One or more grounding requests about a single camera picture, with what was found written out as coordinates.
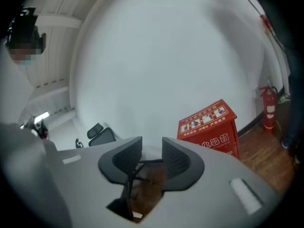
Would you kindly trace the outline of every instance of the chair backrest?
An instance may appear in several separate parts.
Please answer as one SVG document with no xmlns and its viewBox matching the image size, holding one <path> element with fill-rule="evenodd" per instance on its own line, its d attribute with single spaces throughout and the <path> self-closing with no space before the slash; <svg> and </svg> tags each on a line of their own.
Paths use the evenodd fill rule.
<svg viewBox="0 0 304 228">
<path fill-rule="evenodd" d="M 195 152 L 162 138 L 162 159 L 167 170 L 163 191 L 181 191 L 191 187 L 204 172 L 204 162 Z"/>
<path fill-rule="evenodd" d="M 99 134 L 104 127 L 97 123 L 94 127 L 92 127 L 89 131 L 87 131 L 86 135 L 89 139 L 93 139 L 97 134 Z"/>
<path fill-rule="evenodd" d="M 111 128 L 105 128 L 101 133 L 98 133 L 90 142 L 89 146 L 101 145 L 116 141 Z"/>
<path fill-rule="evenodd" d="M 125 185 L 142 157 L 143 138 L 137 137 L 114 150 L 104 153 L 98 167 L 111 183 Z"/>
</svg>

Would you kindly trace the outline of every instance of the dark baseboard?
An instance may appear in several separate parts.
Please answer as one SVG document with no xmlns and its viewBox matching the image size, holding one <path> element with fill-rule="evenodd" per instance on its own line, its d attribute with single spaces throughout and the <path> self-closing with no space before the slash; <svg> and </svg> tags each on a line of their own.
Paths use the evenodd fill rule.
<svg viewBox="0 0 304 228">
<path fill-rule="evenodd" d="M 278 93 L 278 99 L 284 94 L 284 87 L 280 90 L 280 92 Z M 257 125 L 264 116 L 264 111 L 262 111 L 255 119 L 253 119 L 248 125 L 246 125 L 245 127 L 243 127 L 240 131 L 238 131 L 237 135 L 238 137 L 244 135 L 245 133 L 247 133 L 251 128 L 253 128 L 255 125 Z"/>
</svg>

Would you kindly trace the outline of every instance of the curved white wall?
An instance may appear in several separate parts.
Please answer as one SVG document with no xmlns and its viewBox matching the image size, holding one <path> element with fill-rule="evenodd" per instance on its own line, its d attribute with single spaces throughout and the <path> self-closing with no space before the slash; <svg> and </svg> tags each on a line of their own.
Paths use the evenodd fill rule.
<svg viewBox="0 0 304 228">
<path fill-rule="evenodd" d="M 255 89 L 282 79 L 246 0 L 115 0 L 96 16 L 75 67 L 77 117 L 143 136 L 150 151 L 178 121 L 223 98 L 240 130 L 261 112 Z"/>
</svg>

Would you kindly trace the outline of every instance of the white ceiling beam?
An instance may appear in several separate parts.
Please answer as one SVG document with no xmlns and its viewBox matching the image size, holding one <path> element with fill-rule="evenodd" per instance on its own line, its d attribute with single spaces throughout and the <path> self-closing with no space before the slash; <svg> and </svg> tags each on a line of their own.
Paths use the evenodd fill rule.
<svg viewBox="0 0 304 228">
<path fill-rule="evenodd" d="M 39 14 L 36 20 L 36 26 L 62 26 L 68 28 L 79 29 L 81 27 L 82 21 L 61 14 Z"/>
<path fill-rule="evenodd" d="M 68 83 L 66 80 L 44 85 L 34 90 L 34 92 L 29 97 L 27 105 L 32 105 L 52 95 L 56 95 L 65 91 L 68 91 Z"/>
<path fill-rule="evenodd" d="M 51 130 L 57 126 L 60 126 L 61 124 L 73 119 L 74 117 L 76 117 L 76 111 L 72 110 L 70 112 L 67 113 L 63 113 L 63 114 L 56 114 L 57 117 L 51 119 L 50 121 L 45 121 L 46 123 L 46 127 L 48 130 Z"/>
</svg>

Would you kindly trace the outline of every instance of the fire extinguisher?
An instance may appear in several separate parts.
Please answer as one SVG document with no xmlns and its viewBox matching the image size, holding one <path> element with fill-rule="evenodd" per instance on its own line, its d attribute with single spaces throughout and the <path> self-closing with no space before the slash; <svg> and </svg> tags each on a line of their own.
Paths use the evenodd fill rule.
<svg viewBox="0 0 304 228">
<path fill-rule="evenodd" d="M 272 133 L 276 124 L 277 90 L 275 87 L 262 87 L 264 103 L 264 132 Z"/>
</svg>

